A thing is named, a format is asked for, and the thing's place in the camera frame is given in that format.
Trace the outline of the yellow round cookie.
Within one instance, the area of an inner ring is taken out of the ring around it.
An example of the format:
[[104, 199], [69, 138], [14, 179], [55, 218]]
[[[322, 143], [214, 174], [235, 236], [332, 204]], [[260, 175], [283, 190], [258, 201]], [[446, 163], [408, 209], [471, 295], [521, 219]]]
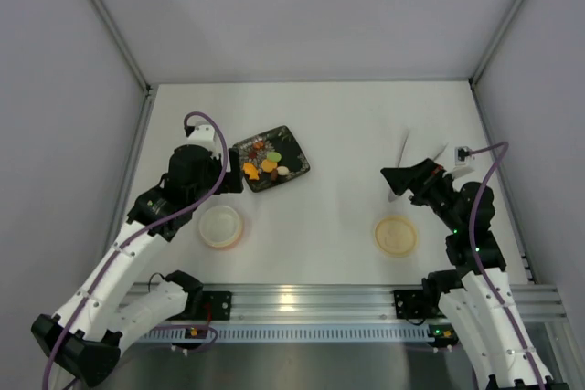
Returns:
[[278, 167], [278, 164], [276, 162], [273, 162], [273, 161], [268, 160], [268, 159], [263, 160], [261, 163], [261, 169], [265, 173], [271, 173], [277, 167]]

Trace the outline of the green macaron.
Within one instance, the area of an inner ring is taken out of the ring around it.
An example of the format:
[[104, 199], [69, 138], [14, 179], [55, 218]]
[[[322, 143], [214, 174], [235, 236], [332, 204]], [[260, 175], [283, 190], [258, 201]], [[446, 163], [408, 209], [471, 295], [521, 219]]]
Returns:
[[282, 159], [282, 155], [278, 152], [272, 151], [267, 153], [266, 159], [273, 163], [278, 163]]

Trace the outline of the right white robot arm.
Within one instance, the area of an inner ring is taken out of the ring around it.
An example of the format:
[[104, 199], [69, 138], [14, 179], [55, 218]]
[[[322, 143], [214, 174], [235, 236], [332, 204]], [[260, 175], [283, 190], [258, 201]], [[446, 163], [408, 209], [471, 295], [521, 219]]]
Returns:
[[452, 269], [421, 282], [425, 306], [444, 316], [473, 367], [480, 389], [566, 389], [531, 342], [516, 306], [506, 262], [491, 230], [494, 194], [486, 182], [460, 189], [441, 165], [425, 159], [381, 171], [396, 195], [426, 206], [447, 226]]

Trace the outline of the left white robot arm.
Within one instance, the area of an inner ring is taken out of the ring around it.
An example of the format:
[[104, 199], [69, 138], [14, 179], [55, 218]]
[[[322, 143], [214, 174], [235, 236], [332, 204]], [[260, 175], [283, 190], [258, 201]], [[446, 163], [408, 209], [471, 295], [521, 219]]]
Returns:
[[54, 364], [95, 387], [158, 324], [196, 318], [203, 284], [181, 270], [165, 275], [155, 289], [125, 308], [120, 303], [201, 204], [212, 195], [242, 190], [237, 149], [215, 155], [194, 144], [177, 147], [167, 171], [136, 198], [118, 237], [83, 285], [57, 311], [33, 322], [31, 332], [48, 358], [42, 388], [49, 387]]

